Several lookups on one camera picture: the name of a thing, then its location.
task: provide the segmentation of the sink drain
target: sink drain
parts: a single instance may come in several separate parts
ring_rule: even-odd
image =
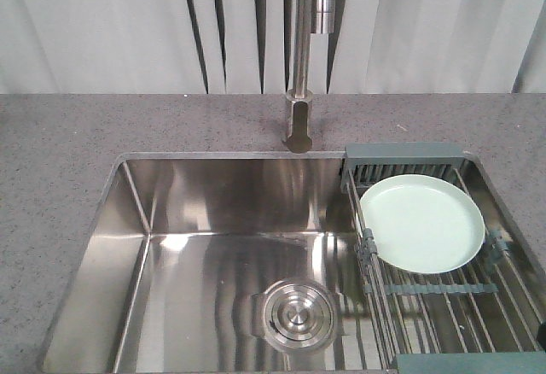
[[[311,281],[283,280],[266,291],[265,338],[283,352],[324,348],[334,339],[333,301]]]

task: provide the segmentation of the curtain fold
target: curtain fold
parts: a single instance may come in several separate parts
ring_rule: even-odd
[[[309,89],[546,92],[544,3],[337,0]],[[0,93],[284,93],[295,4],[0,0]]]

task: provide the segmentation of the sink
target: sink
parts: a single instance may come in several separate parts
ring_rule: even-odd
[[[340,188],[343,164],[341,152],[121,156],[49,330],[42,370],[386,368],[351,204]],[[379,176],[396,174],[392,168]],[[406,354],[537,351],[528,330],[536,335],[546,315],[543,274],[478,160],[465,157],[460,174],[488,227],[502,232],[510,263],[491,276],[476,269],[495,293],[390,295],[394,336]],[[383,278],[398,287],[410,278],[476,283],[467,270],[424,278],[381,264]],[[503,282],[520,287],[508,293]],[[510,296],[521,306],[512,307]],[[453,319],[467,327],[462,334]],[[421,335],[427,327],[432,334]]]

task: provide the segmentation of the faucet spout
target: faucet spout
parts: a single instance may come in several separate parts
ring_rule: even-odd
[[[284,144],[296,154],[313,145],[310,137],[312,93],[307,90],[311,33],[334,31],[335,0],[297,0],[293,50],[293,89],[287,92],[287,135]]]

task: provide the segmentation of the countertop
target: countertop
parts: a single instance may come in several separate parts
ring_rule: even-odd
[[[546,95],[317,96],[314,150],[452,141],[546,268]],[[284,97],[0,96],[0,371],[35,372],[117,155],[285,150]]]

